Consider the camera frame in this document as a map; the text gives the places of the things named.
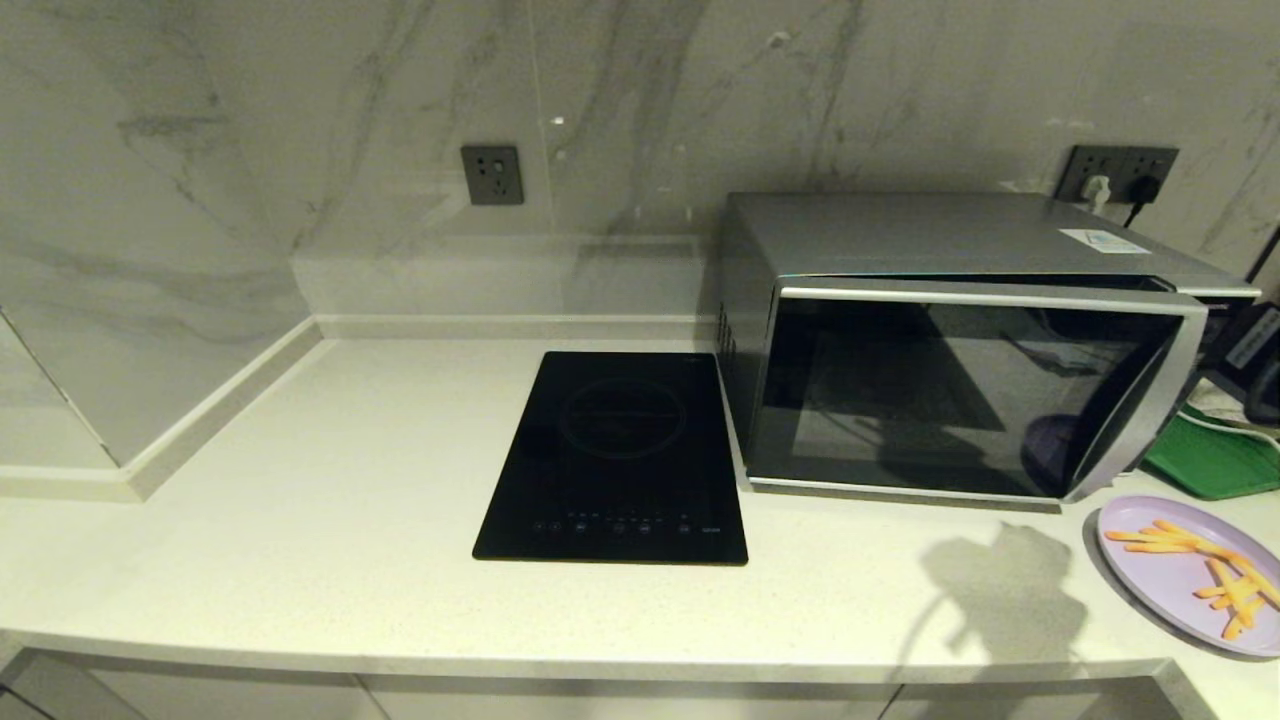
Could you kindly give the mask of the black power plug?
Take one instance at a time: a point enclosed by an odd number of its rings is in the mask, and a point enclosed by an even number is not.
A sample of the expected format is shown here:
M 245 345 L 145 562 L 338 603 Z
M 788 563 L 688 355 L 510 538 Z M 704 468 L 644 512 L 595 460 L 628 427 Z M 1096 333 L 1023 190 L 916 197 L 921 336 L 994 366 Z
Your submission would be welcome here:
M 1125 228 L 1132 228 L 1140 213 L 1158 199 L 1162 187 L 1164 182 L 1155 176 L 1140 176 L 1133 182 L 1129 190 L 1132 206 L 1124 222 Z

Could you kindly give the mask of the grey single wall socket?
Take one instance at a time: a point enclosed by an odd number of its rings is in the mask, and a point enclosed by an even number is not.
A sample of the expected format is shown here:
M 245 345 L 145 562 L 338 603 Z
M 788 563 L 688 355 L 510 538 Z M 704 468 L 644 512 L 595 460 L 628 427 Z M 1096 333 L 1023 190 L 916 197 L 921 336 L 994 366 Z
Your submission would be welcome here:
M 465 145 L 460 149 L 470 204 L 525 204 L 518 150 L 513 145 Z

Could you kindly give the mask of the microwave door with dark glass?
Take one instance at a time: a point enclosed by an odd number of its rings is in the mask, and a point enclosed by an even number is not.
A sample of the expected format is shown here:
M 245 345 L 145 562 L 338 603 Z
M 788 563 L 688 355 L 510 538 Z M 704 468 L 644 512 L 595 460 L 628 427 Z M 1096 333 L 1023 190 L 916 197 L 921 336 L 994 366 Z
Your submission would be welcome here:
M 754 486 L 1059 505 L 1140 461 L 1207 320 L 1164 291 L 783 275 L 721 302 L 718 363 Z

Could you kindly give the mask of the purple oval plate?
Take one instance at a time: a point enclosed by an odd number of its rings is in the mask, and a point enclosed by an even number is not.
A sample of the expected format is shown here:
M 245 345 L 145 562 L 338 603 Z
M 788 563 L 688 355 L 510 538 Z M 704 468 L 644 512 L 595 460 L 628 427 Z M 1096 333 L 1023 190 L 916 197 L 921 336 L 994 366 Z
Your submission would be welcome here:
M 1254 615 L 1254 625 L 1235 641 L 1221 634 L 1230 618 L 1226 609 L 1213 609 L 1210 600 L 1196 597 L 1199 588 L 1215 585 L 1199 553 L 1130 553 L 1124 543 L 1103 538 L 1107 530 L 1139 533 L 1170 521 L 1181 529 L 1247 556 L 1280 589 L 1280 557 L 1252 536 L 1203 510 L 1155 496 L 1124 496 L 1100 511 L 1097 538 L 1103 556 L 1120 582 L 1157 616 L 1180 632 L 1219 650 L 1257 659 L 1280 659 L 1280 611 L 1266 603 Z

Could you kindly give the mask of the black glass induction cooktop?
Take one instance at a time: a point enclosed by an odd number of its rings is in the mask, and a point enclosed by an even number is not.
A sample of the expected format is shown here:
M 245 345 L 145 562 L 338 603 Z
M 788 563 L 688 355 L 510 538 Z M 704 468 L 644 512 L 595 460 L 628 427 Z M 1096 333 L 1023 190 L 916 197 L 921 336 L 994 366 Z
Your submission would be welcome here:
M 712 354 L 544 354 L 472 556 L 746 565 L 719 382 Z

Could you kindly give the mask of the silver microwave oven body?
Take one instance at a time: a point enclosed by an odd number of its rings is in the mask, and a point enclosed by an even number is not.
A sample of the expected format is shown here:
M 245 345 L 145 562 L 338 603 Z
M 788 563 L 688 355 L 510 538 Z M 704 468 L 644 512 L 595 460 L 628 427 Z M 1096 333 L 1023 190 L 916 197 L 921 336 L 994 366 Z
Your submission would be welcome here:
M 777 278 L 855 277 L 1183 293 L 1208 320 L 1180 409 L 1216 334 L 1257 288 L 1073 205 L 1016 193 L 732 193 L 710 282 L 721 302 L 762 300 Z

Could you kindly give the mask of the green plastic cutting board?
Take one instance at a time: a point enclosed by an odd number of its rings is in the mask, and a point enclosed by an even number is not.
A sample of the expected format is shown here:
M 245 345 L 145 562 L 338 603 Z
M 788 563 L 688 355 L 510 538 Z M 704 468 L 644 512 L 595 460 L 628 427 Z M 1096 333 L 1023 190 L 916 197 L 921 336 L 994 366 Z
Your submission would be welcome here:
M 1207 501 L 1280 491 L 1280 439 L 1183 406 L 1140 466 Z

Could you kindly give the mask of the grey double wall socket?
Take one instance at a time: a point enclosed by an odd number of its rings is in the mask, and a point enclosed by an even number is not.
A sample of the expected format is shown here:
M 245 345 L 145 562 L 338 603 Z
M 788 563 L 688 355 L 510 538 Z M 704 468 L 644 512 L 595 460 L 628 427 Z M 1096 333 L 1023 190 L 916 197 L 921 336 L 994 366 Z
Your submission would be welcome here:
M 1158 184 L 1156 193 L 1167 182 L 1170 170 L 1180 150 L 1167 146 L 1075 145 L 1052 197 L 1064 202 L 1083 202 L 1085 182 L 1096 176 L 1108 179 L 1111 204 L 1135 204 L 1134 186 L 1146 184 L 1151 178 Z

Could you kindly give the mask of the beige cabinet front panel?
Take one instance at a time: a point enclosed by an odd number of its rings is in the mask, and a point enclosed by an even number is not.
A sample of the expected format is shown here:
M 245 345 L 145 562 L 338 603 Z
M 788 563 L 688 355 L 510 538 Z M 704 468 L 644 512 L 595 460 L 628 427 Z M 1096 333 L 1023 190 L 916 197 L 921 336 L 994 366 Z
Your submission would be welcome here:
M 878 720 L 1181 720 L 1151 679 L 905 685 Z

